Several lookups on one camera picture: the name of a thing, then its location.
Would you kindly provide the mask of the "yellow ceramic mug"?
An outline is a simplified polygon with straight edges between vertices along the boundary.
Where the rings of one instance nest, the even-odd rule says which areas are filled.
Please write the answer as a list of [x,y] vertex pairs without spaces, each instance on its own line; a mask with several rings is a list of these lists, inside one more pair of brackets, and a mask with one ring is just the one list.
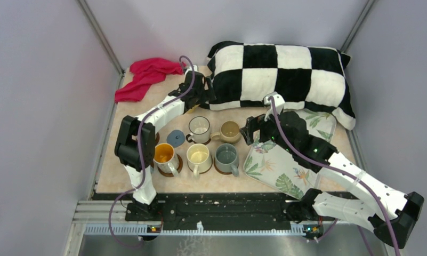
[[191,113],[193,113],[197,108],[199,107],[199,105],[195,105],[195,106],[193,106],[192,108],[190,108],[188,111],[187,111],[187,114],[191,114]]

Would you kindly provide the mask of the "beige ceramic mug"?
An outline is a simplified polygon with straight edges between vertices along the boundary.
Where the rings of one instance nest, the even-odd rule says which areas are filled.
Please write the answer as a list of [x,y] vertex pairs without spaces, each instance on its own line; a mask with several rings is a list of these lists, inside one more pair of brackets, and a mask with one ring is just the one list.
[[241,138],[239,129],[240,127],[236,122],[226,121],[221,125],[219,132],[211,134],[210,139],[219,140],[229,144],[236,144]]

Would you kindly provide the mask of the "white dark-rimmed mug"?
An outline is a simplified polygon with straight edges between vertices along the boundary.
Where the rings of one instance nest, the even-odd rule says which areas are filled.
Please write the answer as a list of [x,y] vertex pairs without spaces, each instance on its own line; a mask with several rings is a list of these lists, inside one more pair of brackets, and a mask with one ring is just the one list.
[[192,143],[192,141],[204,143],[210,139],[211,136],[211,124],[209,120],[204,116],[194,117],[188,125],[189,133],[186,135],[186,141]]

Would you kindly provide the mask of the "grey ceramic mug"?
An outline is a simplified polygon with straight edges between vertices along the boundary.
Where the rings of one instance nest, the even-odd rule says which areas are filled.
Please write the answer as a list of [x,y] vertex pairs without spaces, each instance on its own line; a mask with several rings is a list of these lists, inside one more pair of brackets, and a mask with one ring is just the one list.
[[239,176],[239,155],[235,146],[229,143],[220,145],[215,152],[214,163],[223,172],[232,172]]

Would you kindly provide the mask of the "blue-grey apple coaster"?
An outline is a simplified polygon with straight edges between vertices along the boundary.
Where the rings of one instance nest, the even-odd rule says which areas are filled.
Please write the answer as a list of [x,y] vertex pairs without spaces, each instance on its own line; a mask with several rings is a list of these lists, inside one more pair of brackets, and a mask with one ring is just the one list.
[[166,138],[166,142],[170,144],[173,148],[181,146],[185,142],[185,140],[186,136],[180,130],[171,131]]

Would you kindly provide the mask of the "amber wooden coaster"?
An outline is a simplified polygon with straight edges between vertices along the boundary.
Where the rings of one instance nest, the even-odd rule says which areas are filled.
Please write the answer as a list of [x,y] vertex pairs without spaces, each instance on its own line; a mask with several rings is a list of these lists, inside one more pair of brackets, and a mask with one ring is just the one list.
[[233,173],[232,172],[223,172],[223,171],[221,171],[221,170],[219,170],[218,168],[217,168],[217,166],[215,165],[215,163],[213,163],[214,164],[214,168],[215,168],[215,170],[218,172],[218,173],[220,173],[220,174],[222,174],[222,175],[232,175]]
[[201,174],[204,174],[204,173],[208,172],[213,167],[213,162],[211,162],[209,165],[207,165],[207,163],[203,163],[201,165],[196,165],[196,164],[193,164],[193,163],[189,162],[188,168],[189,168],[189,170],[191,172],[194,173],[196,166],[198,166],[197,176],[199,176]]
[[178,176],[180,174],[182,168],[183,168],[183,160],[179,154],[175,155],[175,159],[178,160],[179,164],[178,164],[177,168],[172,166],[174,171],[170,170],[169,172],[165,172],[160,168],[160,165],[159,165],[159,166],[157,166],[158,172],[165,177],[176,177],[176,176]]

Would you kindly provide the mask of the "dark walnut wooden coaster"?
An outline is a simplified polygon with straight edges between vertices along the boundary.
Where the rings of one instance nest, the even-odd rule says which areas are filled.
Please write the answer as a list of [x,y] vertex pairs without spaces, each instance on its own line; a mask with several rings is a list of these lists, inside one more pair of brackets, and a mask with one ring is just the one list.
[[200,142],[192,141],[192,143],[200,143],[200,144],[203,144],[203,145],[207,145],[207,144],[209,144],[210,142],[211,142],[211,139],[207,140],[207,141],[206,141],[206,142],[204,142],[204,143],[200,143]]
[[156,136],[155,136],[155,145],[158,145],[158,144],[159,144],[159,141],[160,141],[160,135],[159,135],[159,133],[157,132],[157,133],[156,133]]

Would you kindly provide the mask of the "cream ceramic mug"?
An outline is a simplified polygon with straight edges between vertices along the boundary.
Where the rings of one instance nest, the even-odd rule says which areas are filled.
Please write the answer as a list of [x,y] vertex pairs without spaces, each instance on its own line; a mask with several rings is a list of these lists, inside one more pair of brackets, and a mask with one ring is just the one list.
[[[213,162],[212,155],[210,154],[210,151],[206,145],[196,143],[189,147],[187,150],[187,160],[188,160],[188,166],[189,162],[201,165],[203,163],[207,163],[209,165],[211,162]],[[197,176],[197,169],[198,166],[195,167],[195,171],[193,173],[195,179],[199,179],[200,175]]]

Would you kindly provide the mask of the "orange cup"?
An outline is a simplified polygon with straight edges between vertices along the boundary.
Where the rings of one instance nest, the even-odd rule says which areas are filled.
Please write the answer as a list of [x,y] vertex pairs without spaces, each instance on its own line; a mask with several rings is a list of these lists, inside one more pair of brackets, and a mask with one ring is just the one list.
[[174,148],[168,143],[160,143],[155,147],[154,153],[154,164],[155,167],[160,165],[160,168],[169,172],[170,170],[174,171],[173,167],[177,168],[179,162],[175,159]]

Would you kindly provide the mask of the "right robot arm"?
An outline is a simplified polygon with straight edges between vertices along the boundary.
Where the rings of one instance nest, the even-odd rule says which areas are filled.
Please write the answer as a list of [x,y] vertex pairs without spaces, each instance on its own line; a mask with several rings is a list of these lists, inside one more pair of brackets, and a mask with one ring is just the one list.
[[254,142],[253,133],[259,131],[261,142],[274,144],[284,150],[284,156],[334,180],[355,197],[346,199],[310,188],[300,198],[300,214],[305,219],[345,220],[372,231],[389,246],[406,246],[424,203],[419,193],[395,190],[354,165],[331,143],[310,134],[306,121],[294,111],[277,117],[249,117],[239,131],[248,145]]

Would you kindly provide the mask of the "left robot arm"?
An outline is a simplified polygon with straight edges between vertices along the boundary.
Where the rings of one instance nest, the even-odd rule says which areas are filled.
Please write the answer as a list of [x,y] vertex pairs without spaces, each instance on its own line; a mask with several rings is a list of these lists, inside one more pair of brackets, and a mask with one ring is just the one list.
[[156,133],[176,117],[215,98],[210,80],[190,70],[185,81],[162,102],[139,116],[122,119],[114,153],[130,178],[133,187],[130,193],[140,203],[138,214],[143,219],[149,221],[158,214],[158,206],[152,202],[156,191],[150,168],[155,155]]

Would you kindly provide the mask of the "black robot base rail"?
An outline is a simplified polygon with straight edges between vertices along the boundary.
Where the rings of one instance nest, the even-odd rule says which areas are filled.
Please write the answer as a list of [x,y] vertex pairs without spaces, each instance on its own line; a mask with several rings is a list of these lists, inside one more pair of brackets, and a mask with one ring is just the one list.
[[157,221],[164,230],[288,230],[295,224],[324,217],[283,193],[159,193],[149,206],[132,201],[127,221]]

